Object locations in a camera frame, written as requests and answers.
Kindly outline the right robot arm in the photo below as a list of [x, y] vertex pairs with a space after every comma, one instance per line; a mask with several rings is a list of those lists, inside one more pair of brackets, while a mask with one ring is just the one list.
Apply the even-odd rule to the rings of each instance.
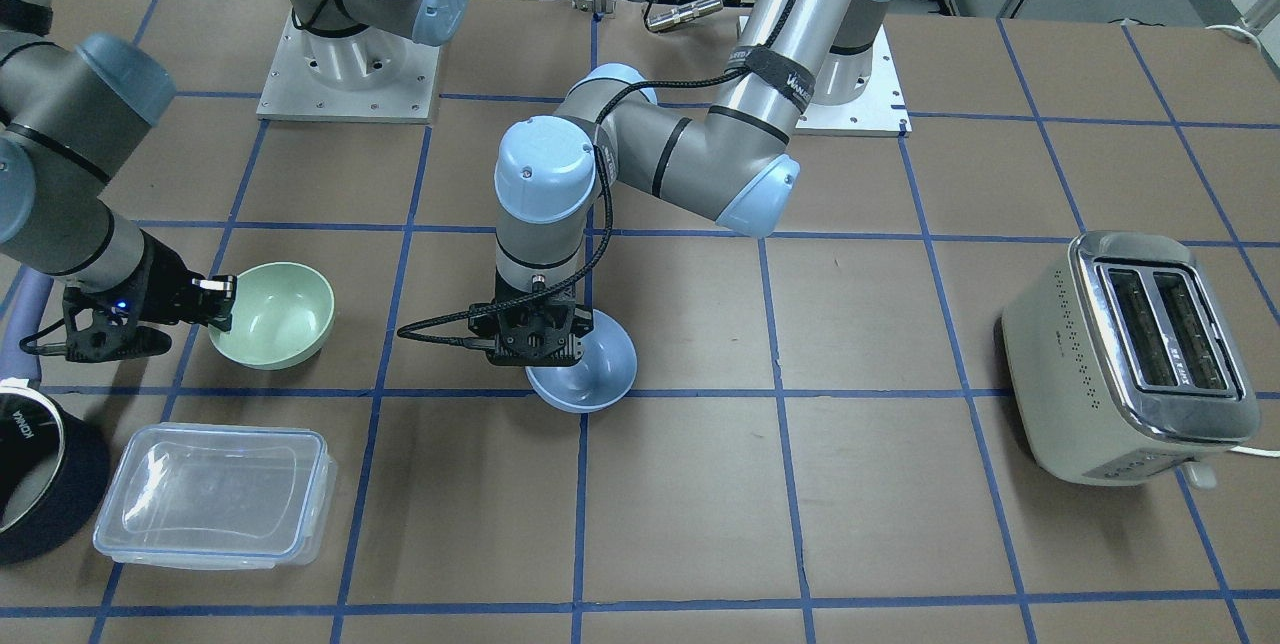
[[52, 0], [3, 0], [3, 254], [26, 269], [3, 360], [97, 364], [169, 351], [164, 332], [233, 324], [237, 280], [182, 257], [101, 201], [177, 88], [116, 35], [50, 41]]

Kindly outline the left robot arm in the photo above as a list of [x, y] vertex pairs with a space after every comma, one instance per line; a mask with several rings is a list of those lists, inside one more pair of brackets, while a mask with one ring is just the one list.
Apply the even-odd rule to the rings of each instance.
[[820, 70], [876, 38], [890, 0], [756, 0], [696, 120], [657, 102], [673, 82], [634, 67], [595, 67], [553, 114], [503, 134], [494, 172], [495, 293], [463, 312], [463, 348], [497, 366], [577, 364], [593, 315], [579, 303], [590, 271], [590, 214], [611, 228], [613, 187], [627, 184], [721, 228], [774, 230], [799, 174], [787, 147], [817, 102]]

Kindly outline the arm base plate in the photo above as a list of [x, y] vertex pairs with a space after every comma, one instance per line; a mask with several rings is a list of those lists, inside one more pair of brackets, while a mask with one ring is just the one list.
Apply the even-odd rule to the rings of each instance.
[[899, 137], [913, 125], [883, 26], [869, 50], [831, 55], [822, 67], [818, 92], [796, 124], [796, 134]]
[[287, 15], [257, 117], [279, 122], [428, 124], [442, 47], [381, 29], [346, 38], [302, 32]]

